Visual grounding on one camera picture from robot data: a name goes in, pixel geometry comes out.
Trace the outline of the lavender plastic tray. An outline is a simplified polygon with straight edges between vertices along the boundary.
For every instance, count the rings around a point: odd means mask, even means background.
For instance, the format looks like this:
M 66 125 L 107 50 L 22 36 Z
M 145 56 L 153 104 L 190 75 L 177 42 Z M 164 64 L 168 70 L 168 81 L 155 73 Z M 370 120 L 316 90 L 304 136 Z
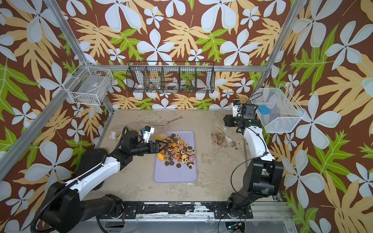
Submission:
M 181 134 L 181 138 L 188 144 L 192 144 L 196 148 L 195 134 L 193 131 L 168 131 L 166 136 L 171 133 Z M 182 165 L 181 168 L 176 166 L 165 166 L 163 162 L 160 162 L 155 157 L 153 179 L 157 183 L 193 183 L 197 180 L 197 152 L 195 167 L 188 169 L 187 166 Z

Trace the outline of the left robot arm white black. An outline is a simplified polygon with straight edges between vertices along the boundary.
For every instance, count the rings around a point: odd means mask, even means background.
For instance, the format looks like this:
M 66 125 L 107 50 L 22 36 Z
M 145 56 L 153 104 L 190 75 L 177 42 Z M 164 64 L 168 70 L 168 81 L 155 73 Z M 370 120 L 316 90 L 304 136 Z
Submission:
M 154 128 L 145 126 L 139 132 L 124 127 L 115 149 L 105 155 L 93 168 L 67 181 L 55 182 L 48 189 L 46 199 L 30 224 L 30 231 L 38 233 L 42 221 L 50 226 L 45 232 L 67 233 L 78 223 L 102 215 L 120 216 L 122 199 L 107 194 L 102 198 L 86 201 L 85 196 L 110 176 L 124 169 L 134 156 L 156 154 L 169 144 L 166 140 L 151 141 Z

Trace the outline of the metal rod tool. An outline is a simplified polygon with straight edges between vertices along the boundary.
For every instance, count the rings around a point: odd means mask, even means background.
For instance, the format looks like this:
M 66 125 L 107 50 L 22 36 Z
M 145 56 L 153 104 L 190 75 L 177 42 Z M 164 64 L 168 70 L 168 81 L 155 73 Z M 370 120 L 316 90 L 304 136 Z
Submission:
M 244 157 L 245 157 L 245 160 L 247 160 L 247 159 L 248 159 L 248 156 L 247 156 L 246 140 L 245 140 L 245 138 L 242 139 L 242 144 L 243 144 Z

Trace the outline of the ziploc bag with cookies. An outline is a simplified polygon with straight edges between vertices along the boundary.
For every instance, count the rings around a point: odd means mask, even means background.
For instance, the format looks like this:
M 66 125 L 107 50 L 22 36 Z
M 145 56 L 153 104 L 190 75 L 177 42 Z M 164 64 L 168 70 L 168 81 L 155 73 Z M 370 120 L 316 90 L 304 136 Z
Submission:
M 123 132 L 126 132 L 127 130 L 127 126 L 118 126 L 116 128 L 113 128 L 112 130 L 110 130 L 108 138 L 110 140 L 118 142 L 121 139 Z

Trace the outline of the pile of poured cookies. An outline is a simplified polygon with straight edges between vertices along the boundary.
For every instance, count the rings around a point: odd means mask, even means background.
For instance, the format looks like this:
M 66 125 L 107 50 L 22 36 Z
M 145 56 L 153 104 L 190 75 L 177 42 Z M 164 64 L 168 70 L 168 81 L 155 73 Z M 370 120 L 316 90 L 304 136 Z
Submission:
M 165 137 L 163 141 L 167 142 L 168 146 L 162 149 L 156 155 L 156 158 L 163 162 L 165 166 L 181 168 L 182 165 L 185 165 L 188 169 L 193 169 L 195 167 L 196 148 L 183 140 L 181 134 L 171 133 Z

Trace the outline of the clear bag of cookies back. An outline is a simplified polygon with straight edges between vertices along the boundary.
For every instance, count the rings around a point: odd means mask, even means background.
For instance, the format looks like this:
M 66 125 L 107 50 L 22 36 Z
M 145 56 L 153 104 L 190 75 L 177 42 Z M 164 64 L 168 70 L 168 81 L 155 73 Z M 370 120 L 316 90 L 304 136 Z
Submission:
M 212 142 L 224 148 L 235 147 L 237 145 L 237 137 L 234 136 L 234 132 L 219 121 L 216 121 L 214 124 L 215 129 L 211 133 Z

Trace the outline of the white mesh basket right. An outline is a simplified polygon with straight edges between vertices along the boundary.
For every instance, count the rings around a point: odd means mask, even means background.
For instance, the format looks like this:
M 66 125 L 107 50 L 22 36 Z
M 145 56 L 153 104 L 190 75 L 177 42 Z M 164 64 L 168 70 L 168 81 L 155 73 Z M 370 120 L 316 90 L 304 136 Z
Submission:
M 263 87 L 250 98 L 254 105 L 265 105 L 269 115 L 262 115 L 256 109 L 256 115 L 265 131 L 270 134 L 291 133 L 305 116 L 306 111 L 284 86 Z

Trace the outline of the black mounting rail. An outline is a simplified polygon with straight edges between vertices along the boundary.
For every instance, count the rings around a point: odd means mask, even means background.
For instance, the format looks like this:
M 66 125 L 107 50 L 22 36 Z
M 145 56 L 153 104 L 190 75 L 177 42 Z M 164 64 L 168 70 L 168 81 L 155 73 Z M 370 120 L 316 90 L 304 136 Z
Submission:
M 205 216 L 212 219 L 252 219 L 250 205 L 234 207 L 227 201 L 207 202 L 123 202 L 120 218 L 139 219 L 141 216 L 194 217 Z

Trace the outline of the blue object in basket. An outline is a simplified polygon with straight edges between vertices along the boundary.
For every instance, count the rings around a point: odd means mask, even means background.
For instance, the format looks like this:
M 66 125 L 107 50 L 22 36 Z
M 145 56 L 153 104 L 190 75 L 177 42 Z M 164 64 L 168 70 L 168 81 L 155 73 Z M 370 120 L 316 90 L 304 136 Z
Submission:
M 271 113 L 271 110 L 265 105 L 260 105 L 257 109 L 262 115 L 269 115 Z

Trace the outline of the silver wrench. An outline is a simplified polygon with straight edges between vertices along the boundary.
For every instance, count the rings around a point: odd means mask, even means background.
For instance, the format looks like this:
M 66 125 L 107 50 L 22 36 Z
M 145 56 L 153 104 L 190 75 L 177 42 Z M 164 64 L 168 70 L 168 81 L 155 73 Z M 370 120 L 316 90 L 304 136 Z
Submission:
M 172 120 L 168 120 L 168 121 L 166 121 L 165 122 L 165 124 L 170 124 L 171 122 L 174 122 L 174 121 L 177 121 L 177 120 L 179 120 L 179 119 L 183 119 L 184 117 L 183 116 L 179 116 L 179 117 L 177 117 L 177 118 L 175 118 L 175 119 L 172 119 Z

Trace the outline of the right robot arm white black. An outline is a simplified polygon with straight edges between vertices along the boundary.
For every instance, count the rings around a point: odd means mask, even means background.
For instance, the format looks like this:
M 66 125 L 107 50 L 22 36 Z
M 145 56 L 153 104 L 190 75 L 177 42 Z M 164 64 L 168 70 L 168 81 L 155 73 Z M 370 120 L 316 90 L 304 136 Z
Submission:
M 241 215 L 252 218 L 251 204 L 278 194 L 284 166 L 270 153 L 258 120 L 239 119 L 233 115 L 226 115 L 223 120 L 226 127 L 236 127 L 236 132 L 244 136 L 251 155 L 242 163 L 248 163 L 243 186 L 239 191 L 234 189 L 228 198 L 227 214 L 231 218 Z

